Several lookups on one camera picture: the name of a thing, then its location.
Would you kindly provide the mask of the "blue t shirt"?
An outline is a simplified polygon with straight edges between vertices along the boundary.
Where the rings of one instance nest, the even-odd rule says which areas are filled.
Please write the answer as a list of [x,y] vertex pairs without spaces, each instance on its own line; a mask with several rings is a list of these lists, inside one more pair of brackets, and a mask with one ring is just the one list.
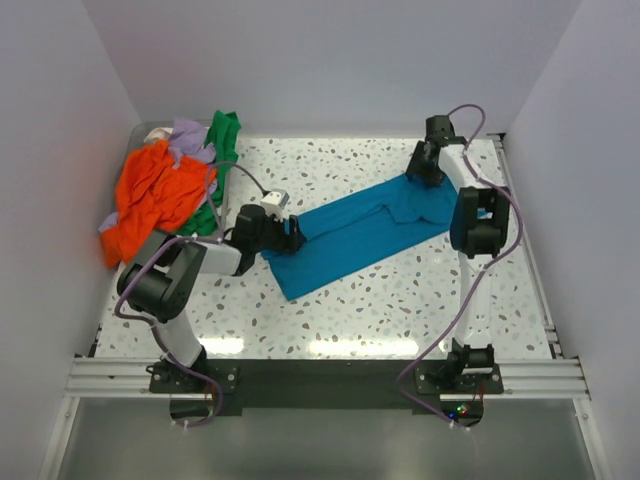
[[447,232],[458,192],[396,176],[298,217],[306,241],[295,253],[265,250],[281,292],[296,300]]

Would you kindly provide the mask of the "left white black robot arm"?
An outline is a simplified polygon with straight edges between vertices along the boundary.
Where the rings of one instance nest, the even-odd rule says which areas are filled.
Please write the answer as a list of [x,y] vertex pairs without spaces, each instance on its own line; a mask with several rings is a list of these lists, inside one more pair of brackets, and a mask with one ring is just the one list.
[[305,243],[297,216],[282,219],[257,204],[241,207],[229,238],[154,230],[118,279],[114,315],[149,326],[164,359],[174,366],[173,382],[196,392],[207,380],[207,354],[186,307],[198,276],[240,277],[259,253],[295,254]]

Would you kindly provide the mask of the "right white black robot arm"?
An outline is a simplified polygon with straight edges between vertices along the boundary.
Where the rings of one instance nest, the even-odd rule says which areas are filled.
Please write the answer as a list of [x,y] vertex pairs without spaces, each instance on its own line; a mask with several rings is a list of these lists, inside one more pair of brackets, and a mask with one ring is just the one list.
[[496,187],[468,157],[469,142],[455,133],[447,115],[425,121],[425,139],[418,142],[405,171],[429,187],[450,181],[457,194],[449,229],[458,253],[461,274],[460,312],[447,347],[444,365],[430,377],[459,393],[469,392],[481,374],[493,371],[491,287],[495,260],[508,237],[510,202],[507,191]]

